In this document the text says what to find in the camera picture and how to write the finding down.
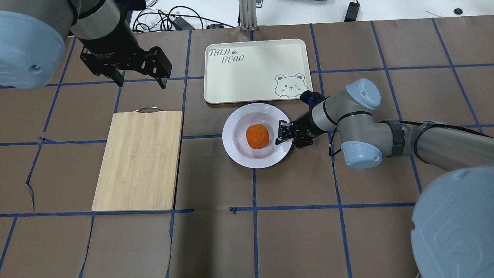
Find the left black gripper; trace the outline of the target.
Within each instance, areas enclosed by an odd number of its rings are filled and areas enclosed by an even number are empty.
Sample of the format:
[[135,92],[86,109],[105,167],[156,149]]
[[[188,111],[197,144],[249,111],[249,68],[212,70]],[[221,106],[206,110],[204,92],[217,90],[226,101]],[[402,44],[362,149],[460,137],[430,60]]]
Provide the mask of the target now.
[[80,41],[84,46],[80,58],[92,74],[109,78],[122,87],[125,79],[118,70],[136,71],[154,78],[162,89],[166,89],[172,64],[159,46],[145,51],[134,37],[102,37]]

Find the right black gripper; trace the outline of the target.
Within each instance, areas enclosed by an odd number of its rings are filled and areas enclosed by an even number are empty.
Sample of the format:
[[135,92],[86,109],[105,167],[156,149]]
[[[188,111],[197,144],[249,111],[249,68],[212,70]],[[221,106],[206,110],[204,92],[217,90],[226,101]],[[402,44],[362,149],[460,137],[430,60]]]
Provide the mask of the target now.
[[321,129],[314,123],[311,113],[305,112],[291,122],[279,120],[275,145],[292,139],[292,145],[300,149],[313,145],[314,138],[320,135]]

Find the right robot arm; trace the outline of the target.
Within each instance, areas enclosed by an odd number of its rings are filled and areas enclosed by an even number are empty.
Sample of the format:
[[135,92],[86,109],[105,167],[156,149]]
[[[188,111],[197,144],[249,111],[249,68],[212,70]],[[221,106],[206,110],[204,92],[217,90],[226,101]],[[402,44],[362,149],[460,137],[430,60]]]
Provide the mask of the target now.
[[277,96],[309,105],[296,120],[279,122],[276,144],[291,140],[302,148],[338,129],[345,163],[353,169],[413,156],[446,171],[422,190],[413,209],[411,246],[422,278],[493,277],[492,137],[437,121],[375,122],[372,111],[381,93],[365,78],[326,98],[300,76],[276,80]]

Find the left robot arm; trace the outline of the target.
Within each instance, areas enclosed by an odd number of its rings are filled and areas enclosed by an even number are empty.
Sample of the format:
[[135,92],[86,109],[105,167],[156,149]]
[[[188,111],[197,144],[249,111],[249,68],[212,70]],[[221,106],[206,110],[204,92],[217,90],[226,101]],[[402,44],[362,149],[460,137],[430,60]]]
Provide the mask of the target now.
[[154,78],[166,88],[172,64],[163,50],[143,50],[113,0],[2,0],[1,85],[37,89],[49,84],[74,35],[90,72],[122,87],[122,70]]

